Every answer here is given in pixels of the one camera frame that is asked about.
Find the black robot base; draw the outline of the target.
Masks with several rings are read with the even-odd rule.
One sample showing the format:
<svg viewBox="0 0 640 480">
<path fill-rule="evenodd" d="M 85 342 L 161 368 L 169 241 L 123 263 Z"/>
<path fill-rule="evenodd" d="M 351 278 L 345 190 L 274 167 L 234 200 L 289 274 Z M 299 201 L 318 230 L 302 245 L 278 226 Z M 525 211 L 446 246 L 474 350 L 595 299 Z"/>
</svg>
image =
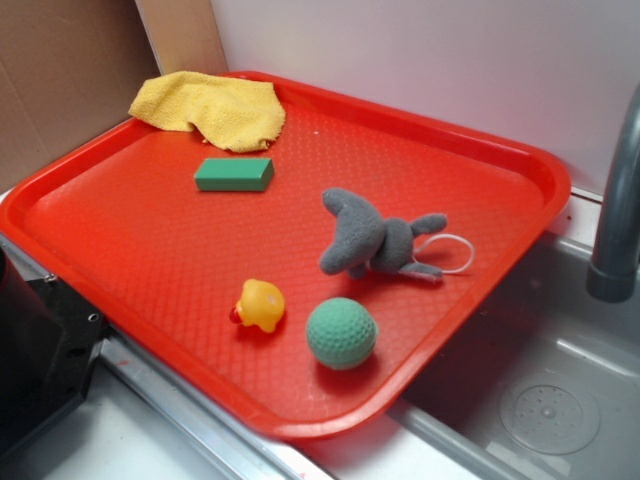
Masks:
<svg viewBox="0 0 640 480">
<path fill-rule="evenodd" d="M 26 280 L 1 253 L 1 458 L 77 408 L 105 319 L 61 279 Z"/>
</svg>

